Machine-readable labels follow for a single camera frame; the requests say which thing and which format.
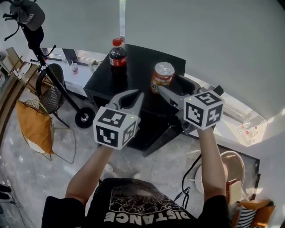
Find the gray floor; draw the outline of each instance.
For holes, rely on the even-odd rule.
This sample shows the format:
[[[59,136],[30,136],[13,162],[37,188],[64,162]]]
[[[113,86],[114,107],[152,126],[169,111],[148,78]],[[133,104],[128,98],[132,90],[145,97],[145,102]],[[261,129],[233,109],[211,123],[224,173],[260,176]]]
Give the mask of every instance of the gray floor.
[[[20,100],[35,98],[25,90]],[[90,105],[87,101],[74,98],[79,106]],[[32,151],[24,141],[13,110],[4,139],[0,148],[0,170],[4,182],[9,179],[14,189],[14,197],[21,207],[26,227],[40,227],[45,199],[52,195],[63,198],[72,176],[82,167],[97,147],[94,142],[93,128],[80,129],[75,125],[75,111],[68,102],[58,112],[58,115],[74,129],[77,152],[74,164],[69,164],[52,155],[49,161],[42,155]],[[64,126],[53,117],[55,127]],[[54,152],[71,161],[75,148],[75,140],[70,130],[56,130]],[[124,148],[115,151],[110,163],[118,177],[132,177],[139,173],[140,179],[153,183],[162,193],[174,199],[181,192],[181,180],[184,173],[199,156],[199,141],[180,135],[170,143],[149,155],[142,157],[139,151]],[[190,186],[190,199],[187,210],[198,217],[203,208],[203,195],[199,193],[192,181],[186,181]],[[18,209],[15,205],[5,205],[5,216],[15,227],[24,227]]]

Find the wire chair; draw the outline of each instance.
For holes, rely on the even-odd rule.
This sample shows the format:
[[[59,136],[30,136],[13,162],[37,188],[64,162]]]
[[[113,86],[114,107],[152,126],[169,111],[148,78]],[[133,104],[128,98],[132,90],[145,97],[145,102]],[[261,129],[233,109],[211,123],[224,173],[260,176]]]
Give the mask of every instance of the wire chair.
[[[32,107],[34,107],[34,108],[36,108],[36,109],[39,109],[39,110],[45,112],[45,113],[48,115],[48,111],[46,110],[46,108],[45,108],[38,100],[34,100],[34,99],[32,99],[32,100],[27,100],[27,101],[25,102],[25,104],[27,104],[27,105],[29,105],[29,106],[32,106]],[[74,156],[73,156],[72,162],[70,162],[70,161],[64,159],[63,157],[61,157],[61,156],[59,156],[58,154],[56,154],[55,152],[53,152],[53,153],[54,153],[56,156],[58,156],[59,158],[65,160],[65,161],[68,162],[69,164],[73,164],[73,163],[74,163],[74,159],[75,159],[75,155],[76,155],[76,138],[75,138],[74,129],[72,129],[72,128],[58,128],[58,127],[54,127],[53,121],[52,121],[52,119],[51,119],[50,130],[51,130],[51,135],[52,135],[52,144],[53,144],[53,142],[54,142],[54,132],[55,132],[55,130],[71,130],[71,131],[73,132],[74,141],[75,141],[75,148],[74,148]],[[35,152],[37,152],[37,153],[43,155],[43,156],[44,156],[45,158],[47,158],[48,160],[52,161],[52,156],[51,156],[51,154],[49,154],[49,157],[45,156],[45,152],[44,152],[40,147],[38,147],[38,149],[37,149],[38,151],[37,151],[36,149],[33,148],[33,147],[35,147],[35,146],[37,147],[37,145],[34,144],[33,142],[31,142],[30,140],[26,139],[24,135],[23,135],[23,137],[24,137],[26,143],[29,145],[29,147],[30,147],[31,149],[33,149]]]

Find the yellow cushion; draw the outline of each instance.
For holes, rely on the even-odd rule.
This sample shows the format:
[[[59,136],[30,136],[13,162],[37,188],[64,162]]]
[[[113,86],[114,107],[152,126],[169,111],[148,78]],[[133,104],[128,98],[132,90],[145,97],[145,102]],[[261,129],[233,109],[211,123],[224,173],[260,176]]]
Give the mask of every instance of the yellow cushion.
[[[16,110],[24,137],[38,145],[45,153],[53,154],[50,116],[20,101],[17,101]]]

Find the power cord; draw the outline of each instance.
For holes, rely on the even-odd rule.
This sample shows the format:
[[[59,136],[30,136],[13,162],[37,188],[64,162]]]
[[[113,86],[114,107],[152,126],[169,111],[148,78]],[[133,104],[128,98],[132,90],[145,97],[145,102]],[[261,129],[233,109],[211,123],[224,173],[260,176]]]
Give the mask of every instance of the power cord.
[[[185,194],[184,199],[183,199],[183,203],[182,203],[182,207],[184,207],[185,209],[187,209],[187,205],[188,205],[188,200],[189,200],[189,191],[190,191],[190,187],[187,187],[186,189],[184,189],[184,181],[185,178],[187,177],[188,173],[193,169],[193,167],[197,164],[197,162],[200,160],[200,158],[202,157],[202,154],[200,154],[198,156],[198,158],[195,160],[195,162],[192,164],[192,166],[190,167],[190,169],[188,169],[188,171],[185,173],[185,175],[182,178],[182,183],[181,183],[181,188],[182,188],[182,192],[180,192],[174,199],[174,202],[179,199],[183,194]]]

